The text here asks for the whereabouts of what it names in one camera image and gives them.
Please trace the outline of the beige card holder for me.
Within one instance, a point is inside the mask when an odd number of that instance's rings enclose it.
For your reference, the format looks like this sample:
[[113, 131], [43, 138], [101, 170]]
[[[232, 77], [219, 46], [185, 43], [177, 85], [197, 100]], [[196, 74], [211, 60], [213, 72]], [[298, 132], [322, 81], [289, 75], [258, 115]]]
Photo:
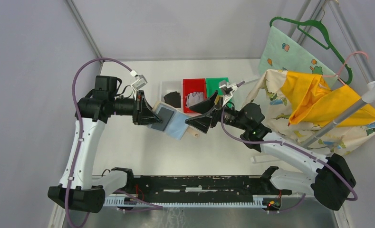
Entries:
[[166, 104], [165, 102], [157, 101], [153, 106], [153, 111], [161, 119], [162, 123], [155, 123], [148, 125], [149, 129], [153, 129], [159, 132], [181, 140], [183, 136], [190, 134], [194, 138], [200, 137], [200, 133], [194, 130], [188, 124], [185, 123], [190, 118], [189, 115], [177, 110], [176, 108]]

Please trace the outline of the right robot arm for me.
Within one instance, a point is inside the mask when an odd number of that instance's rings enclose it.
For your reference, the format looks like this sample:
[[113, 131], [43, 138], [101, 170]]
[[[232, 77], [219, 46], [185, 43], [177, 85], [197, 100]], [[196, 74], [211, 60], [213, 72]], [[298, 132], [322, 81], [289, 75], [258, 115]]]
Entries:
[[[328, 209], [338, 211], [345, 201], [358, 199], [354, 187], [356, 180], [344, 157], [336, 153], [318, 152], [300, 147], [263, 125], [265, 116], [256, 103], [248, 103], [240, 110], [234, 104], [218, 98], [214, 92], [210, 98], [190, 106], [197, 113], [185, 123], [202, 133], [221, 123], [224, 132], [249, 149], [276, 157], [295, 167], [298, 171], [287, 171], [271, 166], [264, 171], [260, 188], [272, 194], [278, 190], [300, 192], [316, 198]], [[243, 130], [239, 136], [226, 131], [226, 126]]]

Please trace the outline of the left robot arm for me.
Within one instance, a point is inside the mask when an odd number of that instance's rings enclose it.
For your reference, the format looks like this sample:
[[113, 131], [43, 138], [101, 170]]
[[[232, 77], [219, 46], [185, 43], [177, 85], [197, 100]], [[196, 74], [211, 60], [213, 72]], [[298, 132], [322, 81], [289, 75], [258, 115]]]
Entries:
[[48, 197], [64, 209], [98, 213], [106, 198], [118, 189], [130, 193], [135, 188], [133, 171], [114, 167], [93, 179], [93, 165], [101, 135], [112, 115], [132, 117], [135, 125], [162, 123], [153, 112], [144, 92], [138, 90], [135, 98], [116, 98], [118, 84], [113, 76], [97, 76], [95, 87], [77, 103], [76, 129], [70, 158], [57, 186], [51, 186]]

